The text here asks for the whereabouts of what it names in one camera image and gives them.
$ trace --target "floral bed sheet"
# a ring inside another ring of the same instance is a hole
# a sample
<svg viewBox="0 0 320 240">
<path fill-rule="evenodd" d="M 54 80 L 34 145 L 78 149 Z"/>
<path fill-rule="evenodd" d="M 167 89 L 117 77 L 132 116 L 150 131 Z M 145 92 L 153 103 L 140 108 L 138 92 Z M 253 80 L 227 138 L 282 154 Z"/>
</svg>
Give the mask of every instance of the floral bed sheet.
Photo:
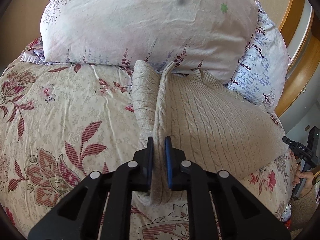
<svg viewBox="0 0 320 240">
<path fill-rule="evenodd" d="M 24 236 L 91 171 L 114 171 L 132 159 L 139 127 L 131 76 L 130 66 L 43 66 L 20 57 L 4 71 L 0 203 Z M 275 114 L 270 118 L 281 126 Z M 288 150 L 241 183 L 280 218 L 296 167 Z M 188 239 L 187 203 L 147 207 L 134 199 L 130 231 L 133 240 Z"/>
</svg>

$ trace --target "white pillow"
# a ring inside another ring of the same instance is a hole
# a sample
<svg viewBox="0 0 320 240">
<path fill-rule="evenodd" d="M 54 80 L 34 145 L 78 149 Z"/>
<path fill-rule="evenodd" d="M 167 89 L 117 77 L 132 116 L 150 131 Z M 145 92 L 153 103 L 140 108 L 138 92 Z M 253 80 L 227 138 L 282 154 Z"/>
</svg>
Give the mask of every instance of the white pillow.
<svg viewBox="0 0 320 240">
<path fill-rule="evenodd" d="M 50 0 L 41 20 L 45 61 L 175 72 L 200 67 L 227 83 L 251 41 L 254 0 Z"/>
<path fill-rule="evenodd" d="M 254 42 L 239 60 L 228 88 L 273 113 L 281 97 L 291 59 L 284 39 L 256 0 L 259 9 Z"/>
</svg>

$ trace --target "person's arm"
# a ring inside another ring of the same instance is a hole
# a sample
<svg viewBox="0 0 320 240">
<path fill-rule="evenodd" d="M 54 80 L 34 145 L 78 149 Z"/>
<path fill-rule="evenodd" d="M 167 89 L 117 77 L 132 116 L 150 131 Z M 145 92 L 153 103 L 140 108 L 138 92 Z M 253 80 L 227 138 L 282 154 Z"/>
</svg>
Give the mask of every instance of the person's arm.
<svg viewBox="0 0 320 240">
<path fill-rule="evenodd" d="M 307 179 L 297 200 L 291 202 L 291 229 L 298 230 L 310 220 L 316 210 L 316 192 L 312 187 L 313 173 L 311 171 L 300 172 L 298 167 L 294 176 L 293 186 L 300 183 L 300 179 Z"/>
</svg>

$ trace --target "silver screw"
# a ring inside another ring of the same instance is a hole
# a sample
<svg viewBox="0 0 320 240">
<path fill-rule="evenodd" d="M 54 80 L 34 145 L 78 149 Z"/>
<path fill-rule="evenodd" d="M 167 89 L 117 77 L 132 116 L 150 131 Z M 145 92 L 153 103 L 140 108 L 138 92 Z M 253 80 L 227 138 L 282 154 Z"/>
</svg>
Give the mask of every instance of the silver screw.
<svg viewBox="0 0 320 240">
<path fill-rule="evenodd" d="M 183 167 L 190 167 L 191 166 L 191 161 L 184 160 L 184 161 L 181 162 L 181 165 Z"/>
<path fill-rule="evenodd" d="M 138 166 L 138 163 L 136 161 L 130 161 L 128 162 L 128 166 L 130 168 L 134 168 L 134 167 L 137 167 Z"/>
<path fill-rule="evenodd" d="M 222 177 L 222 178 L 227 178 L 227 177 L 229 177 L 229 172 L 227 172 L 227 171 L 220 171 L 220 172 L 219 172 L 219 176 Z"/>
<path fill-rule="evenodd" d="M 90 173 L 90 178 L 91 179 L 97 179 L 99 177 L 100 177 L 100 172 L 98 172 L 98 171 L 93 171 L 93 172 Z"/>
</svg>

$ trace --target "blue and white pillow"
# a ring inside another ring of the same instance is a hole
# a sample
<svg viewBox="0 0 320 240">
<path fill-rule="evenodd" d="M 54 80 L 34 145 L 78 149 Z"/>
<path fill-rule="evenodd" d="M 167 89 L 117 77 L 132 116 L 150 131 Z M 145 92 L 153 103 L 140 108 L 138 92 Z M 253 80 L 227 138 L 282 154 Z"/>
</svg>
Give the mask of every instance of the blue and white pillow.
<svg viewBox="0 0 320 240">
<path fill-rule="evenodd" d="M 259 15 L 254 42 L 239 59 L 227 87 L 240 92 L 256 105 L 264 104 L 266 110 L 272 113 L 281 97 L 291 59 L 279 29 L 263 10 L 259 0 L 255 2 Z"/>
</svg>

